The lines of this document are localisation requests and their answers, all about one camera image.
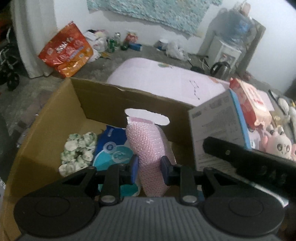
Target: blue packet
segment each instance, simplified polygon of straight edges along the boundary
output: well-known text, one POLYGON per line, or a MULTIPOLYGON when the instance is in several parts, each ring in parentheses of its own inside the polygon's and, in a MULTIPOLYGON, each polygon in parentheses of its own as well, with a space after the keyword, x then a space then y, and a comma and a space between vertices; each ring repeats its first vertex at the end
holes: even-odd
MULTIPOLYGON (((100 136, 94 152, 93 166, 98 171, 107 170, 109 166, 116 163, 129 163, 133 156, 133 151, 127 141, 126 130, 108 126, 100 136)), ((141 190, 139 178, 133 185, 121 185, 120 194, 124 196, 138 196, 141 190)))

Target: orange plastic bag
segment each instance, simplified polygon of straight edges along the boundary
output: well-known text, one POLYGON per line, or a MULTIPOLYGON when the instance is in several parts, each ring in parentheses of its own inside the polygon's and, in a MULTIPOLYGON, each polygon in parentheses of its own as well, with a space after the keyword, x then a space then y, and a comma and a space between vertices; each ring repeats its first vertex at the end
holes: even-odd
POLYGON ((91 46, 71 22, 49 41, 38 57, 62 76, 71 77, 92 55, 91 46))

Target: concrete floor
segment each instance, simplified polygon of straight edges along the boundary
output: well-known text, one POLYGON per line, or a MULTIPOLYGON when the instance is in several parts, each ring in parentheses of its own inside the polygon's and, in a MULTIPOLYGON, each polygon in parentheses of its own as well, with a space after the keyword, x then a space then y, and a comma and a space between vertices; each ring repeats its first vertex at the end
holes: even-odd
MULTIPOLYGON (((158 62, 178 66, 184 69, 190 69, 191 65, 188 61, 181 61, 167 57, 165 52, 158 51, 154 47, 143 46, 141 52, 128 49, 127 51, 117 50, 115 53, 110 54, 112 59, 99 58, 92 63, 87 63, 80 71, 74 75, 77 78, 89 79, 97 82, 106 82, 108 77, 113 71, 125 60, 134 57, 143 57, 152 59, 158 62)), ((195 66, 201 67, 201 63, 196 56, 189 56, 191 63, 195 66)), ((1 129, 5 129, 2 137, 12 134, 18 121, 26 109, 31 105, 34 99, 42 90, 55 91, 63 82, 60 75, 54 72, 49 77, 39 77, 29 79, 28 77, 20 77, 20 85, 12 92, 7 90, 6 85, 0 86, 0 136, 1 129)), ((258 89, 268 91, 271 87, 256 80, 252 80, 251 84, 258 89)), ((8 176, 9 166, 5 168, 5 177, 8 176)), ((0 169, 1 165, 1 141, 0 141, 0 169)))

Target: pink mesh scrubber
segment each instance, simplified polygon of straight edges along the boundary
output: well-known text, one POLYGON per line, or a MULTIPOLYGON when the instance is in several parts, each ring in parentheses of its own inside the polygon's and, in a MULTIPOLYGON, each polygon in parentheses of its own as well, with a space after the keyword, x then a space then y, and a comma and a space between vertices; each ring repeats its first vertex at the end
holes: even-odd
POLYGON ((128 117, 126 136, 134 154, 139 156, 139 177, 145 194, 163 196, 168 186, 163 181, 160 159, 167 156, 176 164, 164 132, 149 120, 128 117))

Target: cardboard box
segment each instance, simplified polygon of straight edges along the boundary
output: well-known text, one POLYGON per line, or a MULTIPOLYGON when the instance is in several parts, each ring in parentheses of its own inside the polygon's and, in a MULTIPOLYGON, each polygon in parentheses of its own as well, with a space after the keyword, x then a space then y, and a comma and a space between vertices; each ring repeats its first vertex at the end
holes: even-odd
MULTIPOLYGON (((188 118, 191 105, 135 89, 66 78, 39 113, 14 160, 2 205, 1 241, 13 241, 20 235, 13 217, 15 203, 61 178, 57 170, 68 135, 89 131, 100 134, 106 124, 125 128, 124 110, 128 108, 167 116, 170 124, 162 129, 173 142, 177 163, 194 168, 188 118)), ((166 196, 176 195, 177 187, 170 187, 166 193, 166 196)))

